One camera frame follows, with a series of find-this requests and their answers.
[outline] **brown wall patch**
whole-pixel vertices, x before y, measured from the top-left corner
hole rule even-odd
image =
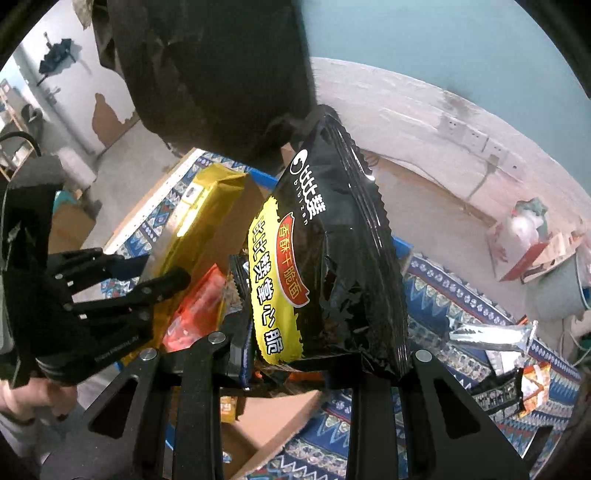
[[[127,130],[139,120],[137,112],[131,115],[125,122],[120,122],[115,111],[105,101],[102,93],[95,93],[95,113],[92,116],[92,129],[105,150],[114,144]]]

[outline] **red package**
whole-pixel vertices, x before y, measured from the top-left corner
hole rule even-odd
[[[217,317],[226,276],[216,264],[185,296],[162,340],[167,352],[189,348],[217,329]]]

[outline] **red banner label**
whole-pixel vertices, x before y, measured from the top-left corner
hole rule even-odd
[[[293,225],[294,214],[290,212],[283,217],[277,229],[275,261],[277,262],[277,276],[284,297],[295,308],[299,308],[310,301],[308,298],[310,290],[302,282],[300,272],[297,269],[291,243]]]

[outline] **teal wall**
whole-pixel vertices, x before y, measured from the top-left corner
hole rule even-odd
[[[450,90],[535,141],[591,193],[591,100],[514,0],[301,0],[310,55]]]

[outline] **yellow label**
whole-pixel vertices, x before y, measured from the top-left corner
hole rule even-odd
[[[296,272],[297,266],[292,254],[289,260],[281,255],[281,247],[278,265],[278,246],[281,241],[285,245],[286,238],[291,241],[291,232],[279,218],[277,200],[271,196],[248,231],[248,264],[256,341],[263,358],[271,365],[298,360],[303,353],[301,334],[296,324],[297,314],[294,313],[295,304],[290,297],[302,306],[307,303],[307,289],[299,280],[299,274],[297,278],[295,275],[292,278],[290,273],[285,274],[286,270]],[[286,276],[291,283],[286,283]]]

